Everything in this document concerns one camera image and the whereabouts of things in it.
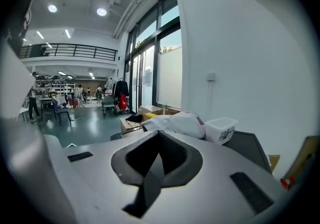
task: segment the person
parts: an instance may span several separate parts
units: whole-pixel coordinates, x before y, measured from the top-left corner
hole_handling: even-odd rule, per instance
[[[83,92],[84,92],[84,89],[82,88],[81,84],[78,86],[78,95],[79,95],[79,107],[82,108],[84,107],[84,96],[83,96]]]
[[[38,73],[34,71],[32,73],[32,76],[34,78],[36,78],[38,76]],[[34,111],[37,115],[37,118],[41,117],[38,112],[38,107],[37,107],[37,102],[36,102],[36,94],[35,93],[38,91],[36,86],[37,86],[37,81],[34,82],[34,85],[32,86],[32,88],[29,91],[29,117],[30,117],[31,122],[35,121],[35,119],[32,116],[32,109],[34,109]]]
[[[102,99],[102,88],[99,85],[99,87],[96,89],[96,97],[98,98],[98,103],[101,103],[101,99]]]

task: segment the blue chair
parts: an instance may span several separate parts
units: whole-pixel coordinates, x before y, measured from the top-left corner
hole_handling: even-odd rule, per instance
[[[61,120],[61,116],[60,116],[61,113],[67,113],[68,118],[69,118],[69,122],[70,122],[70,125],[71,125],[71,118],[70,118],[68,110],[67,109],[58,109],[58,102],[53,98],[52,98],[52,103],[53,103],[53,108],[54,108],[53,109],[54,110],[54,116],[56,116],[56,114],[57,114],[60,126],[62,124],[62,120]]]

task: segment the red bag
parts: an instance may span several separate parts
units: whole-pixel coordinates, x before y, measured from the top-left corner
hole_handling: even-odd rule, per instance
[[[120,110],[125,110],[127,108],[127,98],[124,94],[121,94],[120,98],[119,98],[119,109]]]

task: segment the yellow object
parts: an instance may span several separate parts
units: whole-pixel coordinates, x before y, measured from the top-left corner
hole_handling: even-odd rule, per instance
[[[154,114],[154,113],[145,113],[145,115],[148,117],[148,118],[154,118],[157,116],[157,114]]]

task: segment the white plastic box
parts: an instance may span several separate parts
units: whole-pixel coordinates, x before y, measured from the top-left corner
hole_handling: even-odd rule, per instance
[[[238,120],[232,118],[217,118],[205,123],[205,136],[209,142],[224,144],[234,134]]]

